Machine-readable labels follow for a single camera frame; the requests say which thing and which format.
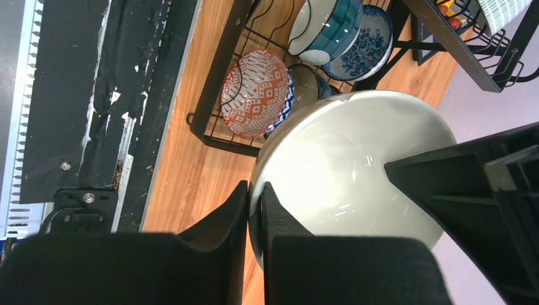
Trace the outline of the cream white bowl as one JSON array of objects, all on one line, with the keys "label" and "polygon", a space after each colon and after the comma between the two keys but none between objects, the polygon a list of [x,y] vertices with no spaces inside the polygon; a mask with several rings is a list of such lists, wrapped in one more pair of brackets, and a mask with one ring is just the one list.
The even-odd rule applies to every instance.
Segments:
[{"label": "cream white bowl", "polygon": [[388,179],[385,164],[455,145],[440,114],[406,93],[343,93],[292,113],[267,138],[250,177],[249,233],[263,262],[261,195],[317,236],[400,236],[433,248],[443,229]]}]

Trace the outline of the white green striped bowl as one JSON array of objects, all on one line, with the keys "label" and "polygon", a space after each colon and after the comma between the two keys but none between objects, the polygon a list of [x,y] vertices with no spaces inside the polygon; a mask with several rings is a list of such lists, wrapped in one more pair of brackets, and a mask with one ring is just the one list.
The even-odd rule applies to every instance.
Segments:
[{"label": "white green striped bowl", "polygon": [[532,0],[478,0],[477,25],[492,36],[522,13]]}]

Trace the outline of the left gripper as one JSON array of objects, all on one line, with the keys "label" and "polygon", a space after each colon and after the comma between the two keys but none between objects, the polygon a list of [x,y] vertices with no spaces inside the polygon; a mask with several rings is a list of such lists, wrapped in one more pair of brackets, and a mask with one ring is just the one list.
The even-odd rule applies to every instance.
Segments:
[{"label": "left gripper", "polygon": [[508,304],[538,303],[538,124],[385,165]]}]

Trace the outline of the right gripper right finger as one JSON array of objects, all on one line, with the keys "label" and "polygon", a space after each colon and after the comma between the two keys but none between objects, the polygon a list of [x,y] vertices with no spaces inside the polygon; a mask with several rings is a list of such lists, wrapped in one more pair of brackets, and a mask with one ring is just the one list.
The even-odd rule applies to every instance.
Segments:
[{"label": "right gripper right finger", "polygon": [[415,239],[314,236],[261,195],[266,304],[450,304],[441,271]]}]

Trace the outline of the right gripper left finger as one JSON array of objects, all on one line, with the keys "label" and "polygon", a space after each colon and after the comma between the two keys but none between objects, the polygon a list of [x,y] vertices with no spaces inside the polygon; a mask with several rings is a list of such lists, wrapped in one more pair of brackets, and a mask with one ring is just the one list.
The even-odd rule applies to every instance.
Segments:
[{"label": "right gripper left finger", "polygon": [[37,234],[1,265],[2,304],[240,304],[248,184],[179,234]]}]

